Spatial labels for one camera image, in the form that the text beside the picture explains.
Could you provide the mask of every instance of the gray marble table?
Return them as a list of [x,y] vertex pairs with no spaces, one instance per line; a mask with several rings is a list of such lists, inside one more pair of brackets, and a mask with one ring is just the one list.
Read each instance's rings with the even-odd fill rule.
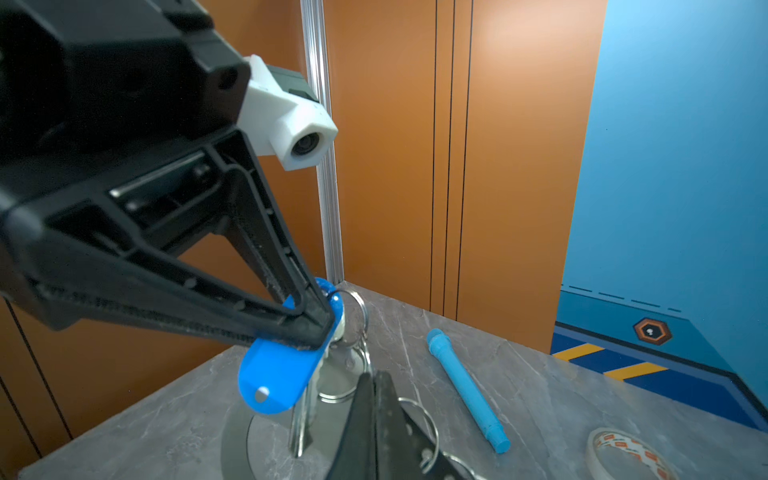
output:
[[[481,475],[591,478],[588,434],[615,427],[652,445],[680,478],[768,478],[768,435],[596,372],[510,343],[362,288],[371,306],[370,352],[389,370],[398,393],[433,414],[441,443]],[[349,305],[349,321],[356,308]],[[496,455],[482,437],[425,336],[451,336],[505,426],[512,447]],[[22,480],[222,480],[220,444],[227,413],[242,400],[233,347],[25,468]],[[293,461],[283,424],[256,417],[266,471],[259,480],[323,478],[328,459],[310,449]]]

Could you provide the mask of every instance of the dashed line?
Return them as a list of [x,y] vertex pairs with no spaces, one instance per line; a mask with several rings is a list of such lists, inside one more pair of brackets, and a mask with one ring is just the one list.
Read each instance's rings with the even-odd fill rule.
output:
[[630,302],[641,303],[643,305],[650,305],[650,306],[655,306],[656,308],[661,308],[661,305],[657,305],[656,303],[642,302],[640,300],[630,300]]
[[611,298],[618,298],[618,299],[620,299],[620,300],[624,300],[624,298],[623,298],[622,296],[618,296],[618,295],[611,295],[610,293],[602,293],[602,292],[598,292],[598,295],[605,295],[605,296],[609,296],[609,297],[611,297]]
[[[568,285],[568,288],[572,288],[573,290],[580,290],[582,292],[593,293],[593,290],[589,290],[588,288],[582,288],[580,286]],[[610,298],[615,298],[615,299],[618,299],[618,300],[626,300],[625,297],[614,295],[612,293],[598,292],[598,295],[609,296]],[[656,303],[644,302],[643,300],[634,300],[634,299],[632,299],[630,301],[632,303],[639,303],[640,305],[648,305],[648,306],[652,306],[652,307],[655,307],[655,308],[663,308],[661,305],[657,305]],[[675,313],[682,313],[683,312],[683,310],[680,310],[680,309],[677,309],[677,308],[672,308],[672,307],[668,307],[667,310],[670,310],[671,312],[675,312]]]

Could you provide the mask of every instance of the yellow stripe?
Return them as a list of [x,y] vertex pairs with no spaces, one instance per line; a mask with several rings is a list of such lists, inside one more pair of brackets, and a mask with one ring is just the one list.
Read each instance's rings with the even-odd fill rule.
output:
[[599,352],[605,350],[601,346],[590,345],[585,343],[584,345],[575,346],[572,349],[563,350],[562,352],[553,353],[552,356],[556,359],[565,360],[570,362],[573,359],[577,359],[580,356],[589,355],[590,353]]
[[668,368],[654,365],[653,363],[638,363],[637,365],[625,366],[623,369],[615,369],[610,372],[604,372],[603,375],[610,376],[612,379],[621,380],[631,379],[636,376],[648,375],[649,373],[663,372]]

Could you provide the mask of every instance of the camera lens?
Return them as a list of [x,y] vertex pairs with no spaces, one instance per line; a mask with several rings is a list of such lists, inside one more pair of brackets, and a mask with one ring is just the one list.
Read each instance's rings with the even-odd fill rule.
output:
[[293,145],[293,154],[297,157],[306,155],[314,150],[320,143],[320,136],[318,134],[304,135]]

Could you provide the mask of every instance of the roll of tape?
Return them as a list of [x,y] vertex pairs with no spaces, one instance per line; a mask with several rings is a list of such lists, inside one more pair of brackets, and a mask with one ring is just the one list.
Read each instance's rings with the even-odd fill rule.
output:
[[608,473],[598,458],[598,449],[608,447],[633,455],[659,480],[678,480],[670,465],[658,452],[632,435],[608,427],[593,430],[587,440],[587,468],[594,480],[620,480]]

